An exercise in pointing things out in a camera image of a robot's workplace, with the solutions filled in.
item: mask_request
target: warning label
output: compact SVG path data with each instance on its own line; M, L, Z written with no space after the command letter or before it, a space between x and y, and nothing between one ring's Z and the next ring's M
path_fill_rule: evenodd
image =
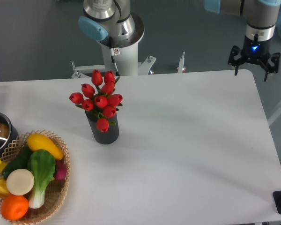
M120 55L119 48L111 48L111 55Z
M96 10L107 10L111 4L112 0L93 0L93 8Z

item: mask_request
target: blue joint cap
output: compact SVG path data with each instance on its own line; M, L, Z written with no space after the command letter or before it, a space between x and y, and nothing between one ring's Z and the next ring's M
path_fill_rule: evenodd
M258 1L267 6L272 6L272 7L281 5L281 0L258 0Z
M78 26L86 36L95 41L102 41L108 36L104 27L87 17L80 16Z
M204 8L209 12L220 13L221 0L204 0Z

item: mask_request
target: grey floor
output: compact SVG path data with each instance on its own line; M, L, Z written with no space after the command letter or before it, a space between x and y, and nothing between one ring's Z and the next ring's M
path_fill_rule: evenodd
M206 12L203 0L131 0L145 24L139 59L157 57L155 73L175 73L185 51L188 72L228 70L233 45L242 47L246 20ZM77 66L103 64L100 46L80 32L82 0L0 0L0 81L70 78ZM281 52L275 34L271 52ZM259 95L269 117L281 99L281 66L263 82L253 65ZM281 161L281 117L270 127Z

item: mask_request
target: black vase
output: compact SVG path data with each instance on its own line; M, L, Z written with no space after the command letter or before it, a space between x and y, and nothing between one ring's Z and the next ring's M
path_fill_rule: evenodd
M89 125L93 131L94 138L98 143L111 144L117 140L119 135L119 130L118 130L118 119L116 114L108 119L110 121L115 122L116 125L109 125L109 129L106 132L102 132L97 129L96 123L98 118L95 115L91 114L88 111L85 111L85 115L88 118Z

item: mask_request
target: tulip bouquet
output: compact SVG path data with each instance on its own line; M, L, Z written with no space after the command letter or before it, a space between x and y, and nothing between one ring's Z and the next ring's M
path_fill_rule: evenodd
M112 71L107 71L104 76L104 85L100 88L103 78L99 70L94 70L91 81L96 87L97 93L93 86L85 83L82 84L81 88L83 94L76 92L69 97L77 107L90 112L96 117L96 127L101 132L107 132L109 125L116 124L110 118L116 115L118 111L116 107L122 106L123 97L120 94L113 94L118 80L119 77L115 79Z

